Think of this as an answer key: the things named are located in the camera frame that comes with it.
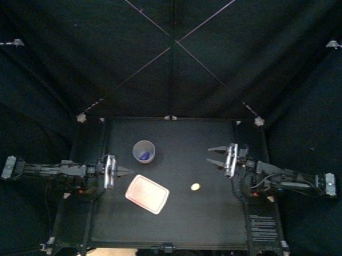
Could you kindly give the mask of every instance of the black table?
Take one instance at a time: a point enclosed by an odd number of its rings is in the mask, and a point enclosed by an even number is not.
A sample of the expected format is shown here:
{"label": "black table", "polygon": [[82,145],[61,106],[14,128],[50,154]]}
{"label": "black table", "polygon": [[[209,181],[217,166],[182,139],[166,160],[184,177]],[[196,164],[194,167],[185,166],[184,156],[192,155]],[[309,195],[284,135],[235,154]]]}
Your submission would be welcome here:
{"label": "black table", "polygon": [[[154,159],[145,165],[132,156],[138,140],[149,140],[156,147]],[[113,190],[102,193],[94,207],[89,205],[81,211],[88,212],[82,217],[84,229],[80,228],[81,212],[73,214],[77,225],[70,217],[65,221],[65,214],[60,214],[64,218],[60,240],[78,246],[74,235],[68,235],[73,225],[80,235],[88,234],[81,237],[90,247],[157,248],[166,243],[177,249],[248,250],[244,205],[232,194],[231,181],[223,171],[205,161],[205,158],[224,161],[224,155],[206,149],[231,142],[247,144],[251,156],[268,160],[263,131],[252,122],[116,118],[102,123],[97,118],[88,120],[80,126],[70,159],[93,163],[104,153],[113,154],[117,165],[164,186],[169,196],[161,212],[154,215],[124,197],[134,175],[117,178]],[[190,190],[193,183],[200,184],[197,191]],[[74,209],[74,202],[65,205],[64,213]]]}

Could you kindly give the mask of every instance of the metal rod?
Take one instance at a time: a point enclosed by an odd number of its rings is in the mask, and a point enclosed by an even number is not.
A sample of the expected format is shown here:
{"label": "metal rod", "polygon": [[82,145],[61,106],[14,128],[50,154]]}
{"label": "metal rod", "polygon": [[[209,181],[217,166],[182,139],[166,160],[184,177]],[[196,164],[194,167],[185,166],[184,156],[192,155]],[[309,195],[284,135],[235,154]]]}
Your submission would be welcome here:
{"label": "metal rod", "polygon": [[168,47],[161,53],[158,53],[158,54],[156,55],[156,57],[153,57],[153,59],[149,60],[149,61],[142,65],[142,67],[140,67],[140,68],[137,69],[137,71],[113,88],[113,92],[118,89],[118,87],[122,86],[122,84],[124,84],[137,73],[140,73],[140,71],[141,71],[146,66],[149,66],[149,64],[152,64],[152,62],[153,62],[169,49],[170,49],[170,47]]}
{"label": "metal rod", "polygon": [[158,28],[158,30],[162,31],[165,35],[169,36],[169,34],[165,32],[165,30],[156,24],[156,22],[142,13],[142,10],[140,10],[128,0],[124,0],[129,6],[145,17],[145,19]]}
{"label": "metal rod", "polygon": [[177,41],[181,42],[235,1],[229,1]]}
{"label": "metal rod", "polygon": [[257,113],[252,110],[252,108],[247,105],[247,103],[236,96],[236,94],[229,89],[228,85],[223,83],[223,81],[217,78],[217,76],[213,74],[213,72],[208,69],[208,67],[200,62],[200,60],[193,56],[193,54],[186,50],[186,48],[180,44],[178,41],[174,41],[176,44],[181,47],[181,49],[186,52],[186,54],[192,57],[192,59],[197,62],[197,64],[205,69],[205,71],[211,74],[211,76],[216,79],[220,85],[225,86],[228,89],[232,97],[243,104],[243,106],[249,110],[249,112],[255,115],[255,117],[259,117]]}
{"label": "metal rod", "polygon": [[176,0],[170,0],[170,35],[169,45],[170,54],[168,58],[169,62],[169,79],[168,79],[168,115],[173,114],[173,83],[174,83],[174,27],[176,27]]}

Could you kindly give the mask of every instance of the square plate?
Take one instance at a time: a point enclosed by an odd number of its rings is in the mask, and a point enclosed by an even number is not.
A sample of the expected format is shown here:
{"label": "square plate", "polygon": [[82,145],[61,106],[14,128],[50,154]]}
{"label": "square plate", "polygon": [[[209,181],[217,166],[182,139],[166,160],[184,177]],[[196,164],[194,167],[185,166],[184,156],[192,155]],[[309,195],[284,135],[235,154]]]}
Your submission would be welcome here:
{"label": "square plate", "polygon": [[169,191],[142,175],[136,175],[125,192],[125,198],[153,214],[158,214]]}

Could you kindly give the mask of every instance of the black curtain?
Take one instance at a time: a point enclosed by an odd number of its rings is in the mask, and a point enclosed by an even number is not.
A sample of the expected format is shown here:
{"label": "black curtain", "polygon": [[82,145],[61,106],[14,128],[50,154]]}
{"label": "black curtain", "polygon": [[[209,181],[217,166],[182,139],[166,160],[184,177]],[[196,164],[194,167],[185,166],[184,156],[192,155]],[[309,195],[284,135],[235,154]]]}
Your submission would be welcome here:
{"label": "black curtain", "polygon": [[[311,174],[331,172],[340,191],[342,50],[328,55],[292,97],[268,131],[271,161]],[[295,255],[340,255],[342,201],[285,193],[280,201],[285,238]]]}

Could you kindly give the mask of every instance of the white plate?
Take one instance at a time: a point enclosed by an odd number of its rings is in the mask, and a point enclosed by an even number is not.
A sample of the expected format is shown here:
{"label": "white plate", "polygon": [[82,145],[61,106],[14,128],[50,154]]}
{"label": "white plate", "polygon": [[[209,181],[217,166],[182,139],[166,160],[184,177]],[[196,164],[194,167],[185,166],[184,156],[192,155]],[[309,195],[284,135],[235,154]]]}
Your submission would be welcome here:
{"label": "white plate", "polygon": [[136,175],[125,192],[125,198],[153,214],[158,214],[169,191],[142,175]]}

